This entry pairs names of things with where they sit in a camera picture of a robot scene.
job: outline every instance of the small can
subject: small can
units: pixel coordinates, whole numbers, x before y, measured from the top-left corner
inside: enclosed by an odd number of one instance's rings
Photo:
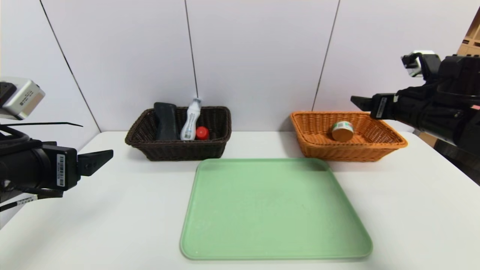
[[[332,127],[332,138],[337,142],[347,142],[353,138],[353,125],[348,121],[338,121]]]

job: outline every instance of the brown wicker basket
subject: brown wicker basket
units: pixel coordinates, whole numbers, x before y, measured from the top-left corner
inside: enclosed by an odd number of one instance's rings
[[[177,108],[176,120],[180,133],[187,121],[187,107]],[[125,143],[141,150],[151,161],[205,160],[220,158],[232,133],[227,107],[202,107],[197,127],[208,128],[210,138],[205,141],[156,141],[157,126],[154,109],[144,111],[128,131]]]
[[[297,111],[290,115],[302,153],[308,158],[339,161],[377,161],[406,147],[407,141],[381,120],[364,112]],[[331,138],[333,124],[349,121],[354,128],[345,143]]]

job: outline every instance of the red bottle cap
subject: red bottle cap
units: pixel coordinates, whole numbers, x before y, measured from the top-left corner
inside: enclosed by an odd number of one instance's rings
[[[208,140],[208,128],[204,126],[197,127],[196,135],[198,140]]]

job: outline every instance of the plastic tray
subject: plastic tray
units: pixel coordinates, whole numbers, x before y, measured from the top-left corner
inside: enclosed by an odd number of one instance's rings
[[[372,241],[317,159],[212,159],[197,168],[180,240],[197,260],[360,258]]]

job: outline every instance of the white table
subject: white table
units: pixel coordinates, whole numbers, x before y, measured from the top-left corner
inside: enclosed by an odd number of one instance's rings
[[[105,132],[114,158],[64,198],[27,204],[0,230],[1,270],[480,269],[480,187],[410,133],[379,162],[329,162],[373,241],[363,260],[190,261],[179,250],[199,162],[150,162]],[[294,133],[234,132],[223,158],[301,157]]]

